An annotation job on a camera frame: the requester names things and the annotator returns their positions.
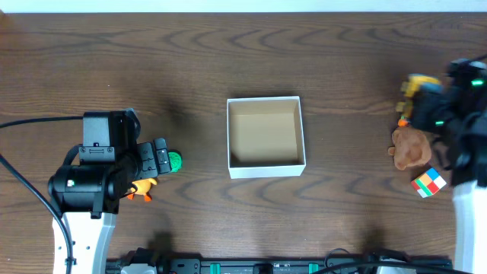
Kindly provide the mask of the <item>colourful puzzle cube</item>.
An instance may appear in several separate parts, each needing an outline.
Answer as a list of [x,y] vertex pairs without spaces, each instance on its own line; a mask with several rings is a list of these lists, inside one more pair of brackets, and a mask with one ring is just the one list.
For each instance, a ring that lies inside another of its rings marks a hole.
[[412,180],[411,185],[422,198],[427,198],[436,194],[447,182],[434,168],[430,168]]

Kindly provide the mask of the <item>yellow grey toy truck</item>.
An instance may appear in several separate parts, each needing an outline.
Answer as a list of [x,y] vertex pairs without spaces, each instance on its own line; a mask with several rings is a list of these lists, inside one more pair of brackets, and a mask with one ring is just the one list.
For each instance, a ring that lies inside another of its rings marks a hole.
[[400,113],[400,119],[406,120],[411,117],[413,98],[419,94],[425,84],[432,84],[434,87],[441,86],[441,82],[437,78],[421,74],[411,74],[407,81],[403,82],[401,91],[405,99],[396,105],[396,112]]

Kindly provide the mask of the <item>brown plush bear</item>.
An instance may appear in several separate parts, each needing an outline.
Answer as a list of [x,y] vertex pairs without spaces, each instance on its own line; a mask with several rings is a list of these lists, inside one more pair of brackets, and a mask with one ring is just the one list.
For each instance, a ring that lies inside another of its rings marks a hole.
[[387,149],[387,153],[398,170],[423,166],[431,160],[432,151],[426,135],[411,127],[406,119],[398,121],[391,140],[393,145]]

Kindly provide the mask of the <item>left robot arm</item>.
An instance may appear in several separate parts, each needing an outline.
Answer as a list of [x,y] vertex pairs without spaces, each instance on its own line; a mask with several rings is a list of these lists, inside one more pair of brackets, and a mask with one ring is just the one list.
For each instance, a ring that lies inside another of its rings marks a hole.
[[55,273],[103,273],[123,198],[143,196],[171,171],[165,139],[141,144],[84,143],[49,179],[61,228],[54,230]]

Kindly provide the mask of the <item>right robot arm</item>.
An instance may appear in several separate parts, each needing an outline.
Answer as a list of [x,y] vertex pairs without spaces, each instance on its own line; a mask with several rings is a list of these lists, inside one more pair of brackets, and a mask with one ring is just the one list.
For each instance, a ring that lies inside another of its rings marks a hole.
[[446,88],[424,75],[409,76],[409,121],[447,148],[456,217],[454,268],[486,271],[486,64],[485,57],[457,59]]

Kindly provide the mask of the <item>orange duck toy blue hat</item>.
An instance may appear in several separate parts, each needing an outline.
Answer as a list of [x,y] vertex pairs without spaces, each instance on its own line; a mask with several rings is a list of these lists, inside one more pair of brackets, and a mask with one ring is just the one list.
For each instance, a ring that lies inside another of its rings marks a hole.
[[139,195],[143,196],[146,202],[150,202],[152,198],[149,191],[153,186],[157,186],[157,184],[158,182],[154,178],[133,181],[127,198],[133,200],[136,195]]

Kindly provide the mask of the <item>green round disc toy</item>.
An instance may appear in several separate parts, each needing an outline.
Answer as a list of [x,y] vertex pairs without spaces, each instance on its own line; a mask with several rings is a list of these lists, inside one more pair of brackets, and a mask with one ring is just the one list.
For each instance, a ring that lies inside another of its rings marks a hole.
[[168,152],[168,157],[170,160],[170,172],[171,173],[176,173],[178,172],[183,165],[183,159],[180,153],[176,151],[169,151]]

